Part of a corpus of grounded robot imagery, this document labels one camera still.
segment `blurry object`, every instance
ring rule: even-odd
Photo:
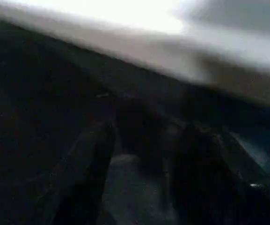
[[[176,149],[171,194],[180,223],[270,223],[269,190],[233,173],[222,157],[230,137],[209,131],[187,126]]]

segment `gray surface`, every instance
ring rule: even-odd
[[[135,157],[112,159],[106,180],[103,204],[117,225],[176,225],[172,206],[160,208],[160,183],[138,172]]]

